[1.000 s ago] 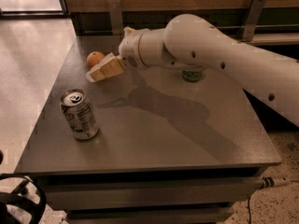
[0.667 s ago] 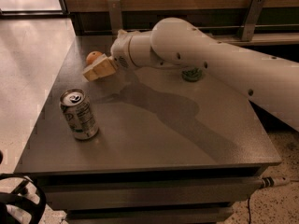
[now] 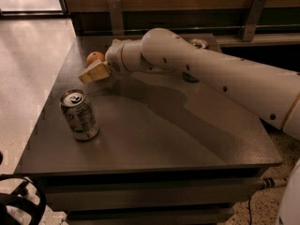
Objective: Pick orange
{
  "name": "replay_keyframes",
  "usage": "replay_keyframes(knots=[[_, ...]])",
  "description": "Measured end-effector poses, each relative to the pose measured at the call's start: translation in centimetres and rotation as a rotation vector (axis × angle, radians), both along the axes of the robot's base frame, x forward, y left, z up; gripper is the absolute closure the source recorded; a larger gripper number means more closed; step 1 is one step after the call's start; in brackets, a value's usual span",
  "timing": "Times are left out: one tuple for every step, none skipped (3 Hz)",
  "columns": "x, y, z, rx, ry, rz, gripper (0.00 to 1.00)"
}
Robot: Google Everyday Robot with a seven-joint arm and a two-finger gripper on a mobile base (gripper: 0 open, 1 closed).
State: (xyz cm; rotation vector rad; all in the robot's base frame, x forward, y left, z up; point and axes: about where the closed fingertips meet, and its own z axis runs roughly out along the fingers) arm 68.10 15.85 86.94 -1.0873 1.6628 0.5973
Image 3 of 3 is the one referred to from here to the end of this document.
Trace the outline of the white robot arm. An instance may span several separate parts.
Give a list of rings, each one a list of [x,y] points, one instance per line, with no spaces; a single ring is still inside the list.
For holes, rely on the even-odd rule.
[[[198,49],[167,29],[113,40],[80,79],[126,166],[148,173],[265,162],[261,121],[299,136],[295,72]]]

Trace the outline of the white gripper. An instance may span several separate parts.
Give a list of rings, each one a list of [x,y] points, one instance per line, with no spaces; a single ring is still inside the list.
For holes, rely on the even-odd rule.
[[[111,46],[105,53],[106,63],[101,60],[95,60],[78,76],[82,83],[91,83],[99,80],[109,78],[111,71],[118,75],[128,75],[130,70],[128,68],[127,56],[125,55],[125,48],[129,44],[130,39],[119,40],[114,39]]]

